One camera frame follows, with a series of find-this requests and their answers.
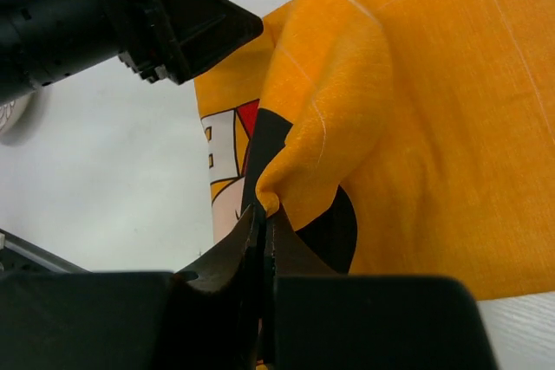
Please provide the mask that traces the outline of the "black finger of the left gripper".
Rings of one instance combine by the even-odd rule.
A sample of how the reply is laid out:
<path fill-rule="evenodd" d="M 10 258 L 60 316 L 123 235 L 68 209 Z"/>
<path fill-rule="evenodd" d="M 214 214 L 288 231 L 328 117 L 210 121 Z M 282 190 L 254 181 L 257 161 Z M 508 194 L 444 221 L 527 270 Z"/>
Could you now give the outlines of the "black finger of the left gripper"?
<path fill-rule="evenodd" d="M 262 19 L 229 0 L 161 0 L 177 48 L 169 78 L 182 84 L 261 36 Z"/>

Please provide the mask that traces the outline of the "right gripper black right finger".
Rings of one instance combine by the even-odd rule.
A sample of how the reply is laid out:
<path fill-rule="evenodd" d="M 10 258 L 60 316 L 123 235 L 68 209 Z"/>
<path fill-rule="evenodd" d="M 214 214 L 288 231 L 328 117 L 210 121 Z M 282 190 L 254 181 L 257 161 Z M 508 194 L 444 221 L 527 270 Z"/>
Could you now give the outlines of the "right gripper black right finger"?
<path fill-rule="evenodd" d="M 346 276 L 266 221 L 262 356 L 270 369 L 495 369 L 476 301 L 445 276 Z"/>

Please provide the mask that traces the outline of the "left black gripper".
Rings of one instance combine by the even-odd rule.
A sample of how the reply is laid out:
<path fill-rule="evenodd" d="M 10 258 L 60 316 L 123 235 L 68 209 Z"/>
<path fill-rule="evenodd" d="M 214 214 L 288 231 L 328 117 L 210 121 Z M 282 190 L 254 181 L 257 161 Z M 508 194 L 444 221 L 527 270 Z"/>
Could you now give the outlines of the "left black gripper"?
<path fill-rule="evenodd" d="M 163 0 L 1 0 L 2 101 L 115 56 L 143 80 L 173 78 Z"/>

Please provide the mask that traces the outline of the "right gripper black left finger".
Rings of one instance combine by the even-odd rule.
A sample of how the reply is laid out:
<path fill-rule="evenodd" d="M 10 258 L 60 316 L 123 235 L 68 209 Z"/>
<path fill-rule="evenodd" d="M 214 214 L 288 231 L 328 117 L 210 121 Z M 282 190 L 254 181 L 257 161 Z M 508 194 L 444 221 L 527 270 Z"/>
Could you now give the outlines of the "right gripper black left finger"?
<path fill-rule="evenodd" d="M 177 272 L 4 272 L 4 369 L 251 369 L 255 212 Z"/>

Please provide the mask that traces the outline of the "yellow cartoon cloth napkin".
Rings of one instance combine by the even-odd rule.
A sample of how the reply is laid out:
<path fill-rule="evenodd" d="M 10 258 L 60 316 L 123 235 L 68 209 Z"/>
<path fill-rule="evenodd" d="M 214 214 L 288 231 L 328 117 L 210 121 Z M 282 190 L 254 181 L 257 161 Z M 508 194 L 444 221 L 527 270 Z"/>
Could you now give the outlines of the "yellow cartoon cloth napkin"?
<path fill-rule="evenodd" d="M 554 289 L 554 0 L 291 0 L 194 82 L 213 235 L 284 209 L 334 270 Z"/>

